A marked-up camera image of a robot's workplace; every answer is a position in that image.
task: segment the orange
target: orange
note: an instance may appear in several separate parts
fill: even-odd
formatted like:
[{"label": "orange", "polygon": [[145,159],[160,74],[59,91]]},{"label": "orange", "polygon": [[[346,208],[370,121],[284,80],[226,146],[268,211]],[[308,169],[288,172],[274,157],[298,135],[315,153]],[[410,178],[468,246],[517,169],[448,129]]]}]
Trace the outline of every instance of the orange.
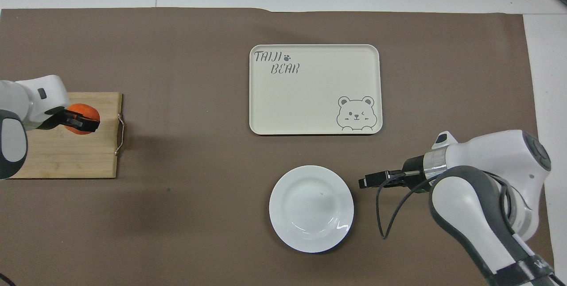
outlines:
[{"label": "orange", "polygon": [[[97,120],[100,121],[101,120],[101,115],[99,114],[99,112],[97,111],[97,109],[89,106],[88,104],[85,103],[75,103],[70,105],[69,107],[67,107],[67,110],[69,111],[73,111],[76,112],[78,114],[82,114],[83,116],[85,116],[86,118],[89,119],[93,119],[93,120]],[[71,128],[65,125],[65,128],[69,131],[71,131],[72,133],[76,133],[78,135],[87,135],[90,132],[87,131],[79,131],[75,128]]]}]

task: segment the brown tablecloth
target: brown tablecloth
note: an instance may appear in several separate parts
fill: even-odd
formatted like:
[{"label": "brown tablecloth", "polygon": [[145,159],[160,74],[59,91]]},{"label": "brown tablecloth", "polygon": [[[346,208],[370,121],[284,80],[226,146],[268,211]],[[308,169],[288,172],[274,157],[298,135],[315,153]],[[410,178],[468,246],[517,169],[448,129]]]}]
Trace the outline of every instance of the brown tablecloth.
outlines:
[{"label": "brown tablecloth", "polygon": [[[384,125],[371,136],[257,136],[257,44],[371,44]],[[2,10],[0,74],[58,74],[70,92],[122,92],[118,177],[0,182],[0,272],[18,285],[483,285],[432,219],[427,194],[380,239],[364,174],[399,169],[449,130],[536,134],[520,15],[257,9]],[[272,229],[276,181],[321,165],[351,189],[338,247],[303,254]],[[384,191],[388,217],[407,189]],[[551,261],[544,203],[529,244]]]}]

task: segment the black strap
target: black strap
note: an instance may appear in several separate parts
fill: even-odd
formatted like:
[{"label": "black strap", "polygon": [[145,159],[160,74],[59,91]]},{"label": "black strap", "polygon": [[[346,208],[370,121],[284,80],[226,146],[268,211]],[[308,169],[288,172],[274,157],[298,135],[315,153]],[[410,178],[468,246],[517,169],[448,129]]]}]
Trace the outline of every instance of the black strap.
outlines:
[{"label": "black strap", "polygon": [[490,285],[518,286],[551,274],[553,268],[536,254],[498,270],[487,279]]}]

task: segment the bear ear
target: bear ear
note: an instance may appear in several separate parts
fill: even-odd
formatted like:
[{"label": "bear ear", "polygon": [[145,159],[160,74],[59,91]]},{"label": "bear ear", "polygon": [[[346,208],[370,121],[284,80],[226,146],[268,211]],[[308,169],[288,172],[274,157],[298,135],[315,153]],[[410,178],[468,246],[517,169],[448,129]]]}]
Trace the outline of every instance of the bear ear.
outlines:
[{"label": "bear ear", "polygon": [[342,107],[345,103],[349,101],[350,101],[349,97],[342,96],[338,99],[338,105]]},{"label": "bear ear", "polygon": [[366,96],[362,98],[362,101],[368,103],[370,106],[374,106],[374,99],[372,97]]}]

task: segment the round plate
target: round plate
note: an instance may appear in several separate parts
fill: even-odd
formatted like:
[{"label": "round plate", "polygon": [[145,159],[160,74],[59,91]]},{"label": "round plate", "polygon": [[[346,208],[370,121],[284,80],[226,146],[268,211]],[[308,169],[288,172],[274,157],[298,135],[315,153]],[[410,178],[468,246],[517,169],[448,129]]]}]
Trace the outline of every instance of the round plate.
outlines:
[{"label": "round plate", "polygon": [[322,252],[338,244],[354,217],[349,188],[333,171],[305,165],[287,172],[270,197],[270,219],[285,244]]}]

